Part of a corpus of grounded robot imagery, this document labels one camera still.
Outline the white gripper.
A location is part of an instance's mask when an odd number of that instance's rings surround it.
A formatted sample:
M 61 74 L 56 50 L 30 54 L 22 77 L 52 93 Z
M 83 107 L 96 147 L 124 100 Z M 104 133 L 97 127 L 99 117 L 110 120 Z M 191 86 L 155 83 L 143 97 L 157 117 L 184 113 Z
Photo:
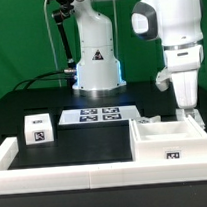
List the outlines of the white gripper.
M 197 45 L 187 49 L 167 52 L 168 71 L 172 74 L 172 85 L 176 101 L 181 109 L 176 109 L 177 119 L 184 119 L 183 109 L 195 108 L 197 105 L 198 74 L 203 61 L 203 46 Z M 193 109 L 195 121 L 205 127 L 201 114 Z

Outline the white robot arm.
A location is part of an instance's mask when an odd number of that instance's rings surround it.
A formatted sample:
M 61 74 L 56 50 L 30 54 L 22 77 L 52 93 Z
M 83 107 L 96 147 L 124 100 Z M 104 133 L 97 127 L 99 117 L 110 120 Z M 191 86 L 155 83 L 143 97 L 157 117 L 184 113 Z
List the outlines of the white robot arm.
M 74 0 L 72 4 L 81 47 L 73 89 L 83 95 L 110 93 L 125 84 L 120 63 L 110 52 L 111 22 L 93 10 L 90 0 Z M 198 70 L 204 59 L 201 0 L 141 0 L 131 17 L 133 31 L 140 39 L 161 40 L 164 68 L 156 85 L 160 91 L 174 88 L 177 119 L 192 116 L 202 124 L 196 109 Z

